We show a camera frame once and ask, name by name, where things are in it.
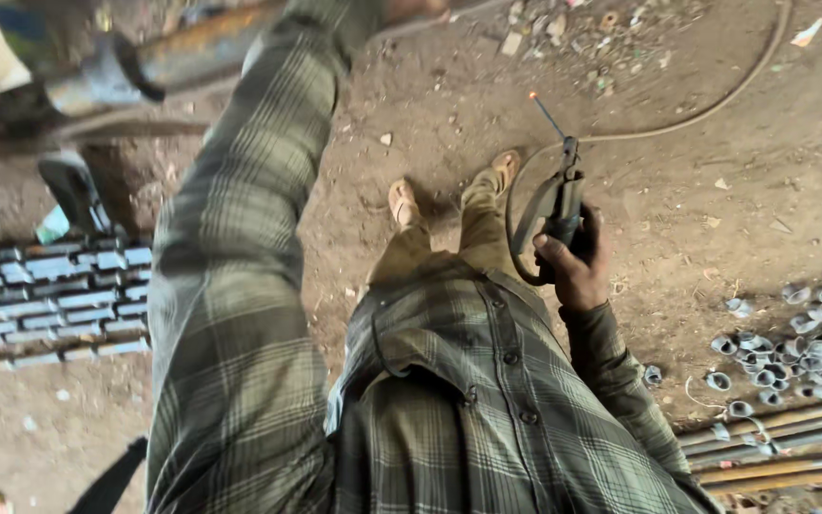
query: hand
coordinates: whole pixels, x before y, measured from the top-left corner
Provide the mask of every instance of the hand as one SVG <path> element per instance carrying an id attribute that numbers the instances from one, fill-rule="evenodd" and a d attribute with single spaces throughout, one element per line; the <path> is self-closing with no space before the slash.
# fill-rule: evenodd
<path id="1" fill-rule="evenodd" d="M 385 24 L 393 25 L 407 18 L 423 16 L 450 20 L 449 0 L 385 0 Z"/>
<path id="2" fill-rule="evenodd" d="M 557 299 L 565 310 L 573 312 L 586 312 L 607 301 L 607 266 L 611 261 L 601 210 L 583 203 L 581 211 L 583 222 L 573 238 L 573 251 L 544 234 L 533 240 L 536 252 L 554 266 Z"/>

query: foot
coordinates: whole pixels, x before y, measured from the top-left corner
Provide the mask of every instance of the foot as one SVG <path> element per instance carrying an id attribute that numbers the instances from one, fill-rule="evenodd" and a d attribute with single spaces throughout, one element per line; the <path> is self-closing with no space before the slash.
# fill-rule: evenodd
<path id="1" fill-rule="evenodd" d="M 402 227 L 411 223 L 415 215 L 420 212 L 414 199 L 414 190 L 407 180 L 403 178 L 396 180 L 389 187 L 389 210 L 392 211 L 395 221 L 398 221 Z"/>
<path id="2" fill-rule="evenodd" d="M 496 170 L 497 177 L 499 178 L 497 196 L 502 195 L 506 189 L 509 188 L 512 179 L 516 176 L 516 173 L 519 172 L 519 166 L 521 166 L 521 157 L 519 156 L 519 152 L 515 150 L 503 152 L 490 163 L 490 167 Z"/>

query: plaid shirt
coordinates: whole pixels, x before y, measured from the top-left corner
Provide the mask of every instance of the plaid shirt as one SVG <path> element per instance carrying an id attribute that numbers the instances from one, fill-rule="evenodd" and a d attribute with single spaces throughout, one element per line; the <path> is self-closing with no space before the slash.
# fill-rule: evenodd
<path id="1" fill-rule="evenodd" d="M 292 1 L 161 213 L 147 510 L 719 511 L 609 306 L 564 316 L 571 364 L 540 298 L 458 258 L 371 288 L 326 402 L 295 229 L 380 9 Z"/>

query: shirt sleeve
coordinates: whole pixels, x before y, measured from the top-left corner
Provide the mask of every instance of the shirt sleeve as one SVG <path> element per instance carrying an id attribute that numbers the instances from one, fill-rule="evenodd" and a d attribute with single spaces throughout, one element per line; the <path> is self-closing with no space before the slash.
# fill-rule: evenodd
<path id="1" fill-rule="evenodd" d="M 320 508 L 327 370 L 300 300 L 295 230 L 339 75 L 379 0 L 296 0 L 261 36 L 154 240 L 149 512 Z"/>
<path id="2" fill-rule="evenodd" d="M 643 365 L 626 349 L 609 303 L 586 313 L 560 316 L 570 337 L 573 368 L 602 405 L 669 473 L 690 467 L 668 421 L 642 383 Z"/>

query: black strap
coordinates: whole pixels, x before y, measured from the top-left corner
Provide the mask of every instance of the black strap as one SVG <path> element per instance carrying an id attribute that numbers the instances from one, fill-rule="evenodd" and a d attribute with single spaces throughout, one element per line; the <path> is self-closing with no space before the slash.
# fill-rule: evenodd
<path id="1" fill-rule="evenodd" d="M 120 502 L 147 450 L 147 438 L 139 437 L 133 441 L 126 453 L 88 487 L 68 514 L 110 514 Z"/>

